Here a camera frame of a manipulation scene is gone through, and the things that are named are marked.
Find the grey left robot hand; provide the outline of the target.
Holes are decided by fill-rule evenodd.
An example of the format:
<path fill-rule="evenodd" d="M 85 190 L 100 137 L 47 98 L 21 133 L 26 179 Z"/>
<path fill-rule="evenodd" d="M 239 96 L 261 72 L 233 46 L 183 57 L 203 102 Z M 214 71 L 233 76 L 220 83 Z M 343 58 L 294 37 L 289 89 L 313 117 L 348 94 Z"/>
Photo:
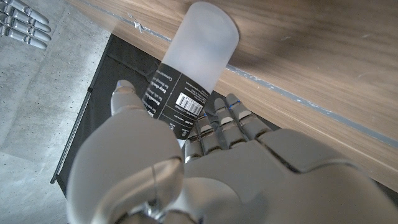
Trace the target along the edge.
<path fill-rule="evenodd" d="M 228 147 L 185 157 L 127 80 L 81 145 L 67 185 L 71 223 L 396 223 L 394 202 L 337 150 L 271 131 L 234 96 L 217 100 Z"/>

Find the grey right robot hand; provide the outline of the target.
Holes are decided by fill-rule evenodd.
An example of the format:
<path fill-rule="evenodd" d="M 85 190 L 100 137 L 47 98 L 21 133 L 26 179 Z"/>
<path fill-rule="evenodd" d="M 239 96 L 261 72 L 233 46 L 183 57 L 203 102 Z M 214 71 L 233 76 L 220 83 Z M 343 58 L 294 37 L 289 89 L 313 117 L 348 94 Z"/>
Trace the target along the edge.
<path fill-rule="evenodd" d="M 1 35 L 46 49 L 50 31 L 49 20 L 26 3 L 1 0 Z"/>

